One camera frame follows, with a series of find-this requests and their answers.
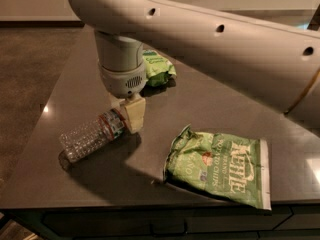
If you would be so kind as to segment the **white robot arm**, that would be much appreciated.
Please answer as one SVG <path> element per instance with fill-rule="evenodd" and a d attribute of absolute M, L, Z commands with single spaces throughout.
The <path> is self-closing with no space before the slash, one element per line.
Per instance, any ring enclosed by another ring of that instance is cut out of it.
<path fill-rule="evenodd" d="M 96 31 L 127 37 L 320 133 L 320 35 L 169 0 L 68 0 Z"/>

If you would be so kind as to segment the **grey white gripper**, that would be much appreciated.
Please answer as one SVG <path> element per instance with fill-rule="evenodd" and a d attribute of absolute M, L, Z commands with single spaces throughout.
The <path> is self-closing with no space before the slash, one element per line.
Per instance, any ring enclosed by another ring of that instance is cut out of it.
<path fill-rule="evenodd" d="M 146 100 L 139 94 L 146 84 L 143 44 L 97 30 L 94 36 L 100 76 L 110 92 L 110 105 L 121 108 L 129 131 L 135 134 L 143 128 L 146 109 Z M 127 99 L 120 103 L 118 98 Z"/>

